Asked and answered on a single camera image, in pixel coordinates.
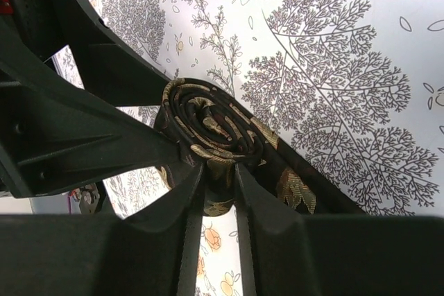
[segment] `tree pattern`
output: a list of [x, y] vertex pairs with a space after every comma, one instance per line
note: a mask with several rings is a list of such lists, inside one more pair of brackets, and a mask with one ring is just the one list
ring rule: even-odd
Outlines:
[[229, 38], [224, 38], [223, 36], [223, 27], [227, 23], [223, 14], [223, 7], [218, 7], [218, 13], [212, 21], [207, 11], [207, 0], [182, 1], [186, 1], [188, 5], [194, 6], [197, 9], [197, 15], [193, 15], [191, 20], [196, 28], [204, 26], [205, 30], [208, 28], [212, 29], [212, 33], [209, 36], [206, 36], [206, 34], [202, 35], [200, 48], [206, 49], [210, 47], [227, 69], [224, 72], [222, 68], [214, 65], [213, 68], [207, 70], [207, 75], [212, 77], [227, 93], [234, 96], [234, 76], [241, 73], [240, 68], [242, 66], [242, 63], [237, 62], [237, 59], [242, 56], [242, 52], [237, 35]]
[[372, 50], [376, 36], [359, 20], [365, 0], [284, 0], [266, 23], [284, 49], [255, 58], [242, 98], [333, 183], [375, 215], [413, 215], [434, 206], [427, 181], [438, 157], [412, 134], [382, 127], [411, 97], [401, 69]]
[[141, 56], [156, 61], [165, 36], [159, 0], [103, 0], [107, 25]]
[[150, 127], [154, 126], [155, 117], [159, 112], [158, 105], [150, 105], [146, 107], [139, 107], [138, 115], [142, 118], [142, 123]]

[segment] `gold pattern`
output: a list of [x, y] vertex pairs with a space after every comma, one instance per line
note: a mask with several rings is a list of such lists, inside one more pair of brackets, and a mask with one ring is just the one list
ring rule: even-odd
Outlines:
[[239, 110], [235, 105], [233, 105], [232, 103], [230, 103], [230, 107], [234, 110], [234, 112], [237, 113], [237, 115], [239, 117], [241, 117], [247, 124], [250, 124], [251, 121], [250, 119], [247, 118], [247, 116], [241, 111]]
[[168, 188], [168, 190], [171, 190], [171, 186], [168, 183], [167, 170], [163, 166], [160, 167], [160, 173], [159, 174], [160, 174], [160, 178], [164, 182], [165, 186]]
[[209, 201], [209, 206], [203, 209], [203, 211], [211, 217], [220, 216], [223, 214], [227, 214], [230, 211], [230, 207], [232, 206], [233, 199], [230, 199], [225, 202], [214, 202]]
[[194, 103], [195, 105], [197, 105], [198, 107], [211, 107], [212, 105], [214, 105], [214, 102], [211, 101], [209, 98], [205, 98], [205, 97], [194, 97], [191, 100], [188, 101], [188, 103]]
[[227, 131], [225, 131], [217, 122], [213, 117], [205, 117], [203, 119], [203, 125], [215, 132], [216, 134], [222, 134], [228, 141], [232, 141], [232, 137], [227, 133]]
[[198, 134], [193, 128], [190, 128], [190, 130], [193, 132], [194, 136], [196, 136], [196, 138], [203, 144], [207, 145], [208, 147], [211, 147], [215, 150], [219, 150], [221, 151], [221, 148], [218, 147], [217, 145], [209, 142], [207, 139], [204, 139], [203, 137], [201, 137], [200, 134]]
[[225, 159], [234, 159], [236, 157], [241, 157], [241, 155], [235, 155], [229, 150], [214, 150], [214, 149], [208, 149], [208, 151], [212, 154], [218, 155], [220, 157], [223, 157]]
[[251, 122], [254, 124], [254, 126], [257, 127], [259, 131], [261, 131], [265, 139], [268, 140], [272, 147], [274, 147], [274, 149], [278, 149], [279, 136], [256, 117], [253, 117], [251, 119]]
[[277, 198], [286, 202], [291, 208], [304, 202], [308, 211], [313, 214], [316, 208], [316, 196], [291, 168], [286, 168], [276, 186]]
[[169, 94], [171, 90], [178, 85], [183, 85], [185, 83], [185, 78], [175, 79], [170, 81], [164, 88], [164, 92], [162, 94], [162, 102], [167, 101], [169, 99]]
[[214, 159], [209, 159], [207, 161], [207, 166], [210, 170], [210, 175], [213, 180], [218, 180], [227, 172], [227, 166]]
[[237, 128], [236, 124], [234, 124], [234, 122], [230, 119], [230, 117], [225, 116], [225, 121], [233, 129], [234, 133], [236, 134], [236, 138], [238, 138], [238, 139], [242, 138], [241, 131], [239, 131], [239, 129]]
[[205, 90], [206, 92], [210, 92], [210, 89], [208, 87], [202, 86], [202, 85], [197, 85], [195, 83], [185, 83], [185, 84], [181, 85], [180, 88], [181, 89], [186, 89], [186, 88], [202, 89], [202, 90]]
[[251, 130], [247, 130], [248, 135], [250, 136], [250, 139], [252, 142], [255, 142], [256, 133], [254, 133]]
[[198, 156], [203, 157], [204, 159], [213, 159], [214, 161], [224, 164], [224, 165], [230, 165], [234, 163], [233, 159], [225, 159], [218, 155], [215, 155], [213, 153], [210, 153], [208, 150], [204, 149], [201, 145], [195, 143], [194, 145], [191, 145], [191, 150], [194, 151]]
[[194, 134], [191, 133], [189, 128], [182, 122], [182, 119], [179, 118], [179, 116], [174, 116], [174, 119], [176, 120], [176, 123], [179, 124], [179, 126], [191, 137], [194, 138]]

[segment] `mounting hole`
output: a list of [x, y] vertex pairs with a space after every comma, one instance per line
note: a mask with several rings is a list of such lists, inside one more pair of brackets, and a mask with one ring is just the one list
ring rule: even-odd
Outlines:
[[17, 123], [14, 125], [14, 131], [17, 134], [24, 134], [26, 131], [26, 126], [24, 123]]
[[46, 180], [46, 179], [48, 178], [48, 171], [42, 171], [42, 172], [39, 174], [39, 178], [40, 178], [41, 180]]
[[109, 29], [110, 27], [108, 27], [105, 22], [103, 21], [103, 19], [101, 17], [99, 17], [99, 23], [104, 26], [105, 28]]

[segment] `black plastic part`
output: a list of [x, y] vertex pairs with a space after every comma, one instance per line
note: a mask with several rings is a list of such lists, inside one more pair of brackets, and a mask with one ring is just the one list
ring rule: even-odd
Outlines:
[[202, 172], [125, 221], [0, 217], [0, 295], [194, 295]]
[[179, 160], [176, 143], [70, 85], [1, 20], [0, 36], [0, 175], [16, 198]]
[[66, 45], [51, 0], [10, 1], [22, 41], [41, 61], [47, 61]]
[[52, 0], [85, 89], [114, 106], [159, 105], [169, 79], [122, 42], [88, 0]]
[[441, 218], [301, 216], [236, 167], [245, 295], [444, 295]]

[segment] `necktie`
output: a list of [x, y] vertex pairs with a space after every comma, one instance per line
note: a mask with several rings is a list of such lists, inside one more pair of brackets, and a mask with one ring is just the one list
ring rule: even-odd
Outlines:
[[234, 203], [236, 163], [301, 214], [364, 213], [266, 124], [208, 82], [171, 81], [164, 89], [154, 128], [178, 143], [184, 162], [157, 167], [170, 189], [197, 164], [206, 166], [206, 216], [220, 216]]

